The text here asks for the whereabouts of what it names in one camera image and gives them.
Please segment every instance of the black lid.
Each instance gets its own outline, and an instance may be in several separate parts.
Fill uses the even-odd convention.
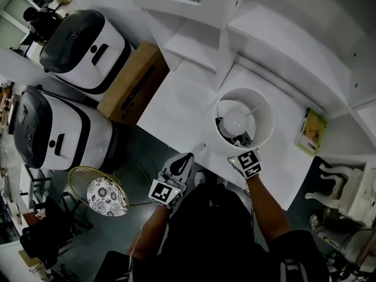
[[[24,162],[41,168],[52,127],[52,109],[46,98],[33,86],[21,96],[14,127],[14,143]]]
[[[67,16],[43,47],[40,63],[50,72],[71,71],[93,45],[105,22],[105,17],[93,10]]]

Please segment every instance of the lamp shade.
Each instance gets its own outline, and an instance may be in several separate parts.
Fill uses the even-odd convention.
[[[219,132],[216,118],[219,117],[219,103],[232,100],[246,107],[253,115],[256,131],[248,146],[236,146],[228,142]],[[268,100],[260,92],[250,88],[235,88],[219,96],[209,105],[203,116],[202,136],[204,144],[214,153],[222,156],[238,156],[254,150],[270,138],[274,128],[273,111]]]

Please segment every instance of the person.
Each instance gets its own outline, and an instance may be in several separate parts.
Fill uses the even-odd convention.
[[[258,175],[247,185],[269,252],[255,243],[252,215],[226,181],[213,184],[210,174],[197,172],[194,183],[170,220],[157,206],[126,255],[109,252],[95,281],[329,281],[311,233],[291,230]]]
[[[39,11],[33,7],[29,7],[23,15],[24,20],[30,22],[30,36],[42,46],[44,46],[63,21],[63,18],[59,14],[47,7],[41,8]]]

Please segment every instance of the light bulb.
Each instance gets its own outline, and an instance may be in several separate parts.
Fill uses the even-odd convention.
[[[229,111],[222,120],[222,127],[233,137],[242,135],[247,130],[247,115],[239,110]]]

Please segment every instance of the black hair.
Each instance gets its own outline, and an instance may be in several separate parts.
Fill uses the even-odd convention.
[[[34,7],[29,7],[25,12],[23,13],[23,18],[25,21],[29,22],[36,18],[36,14],[38,11]]]

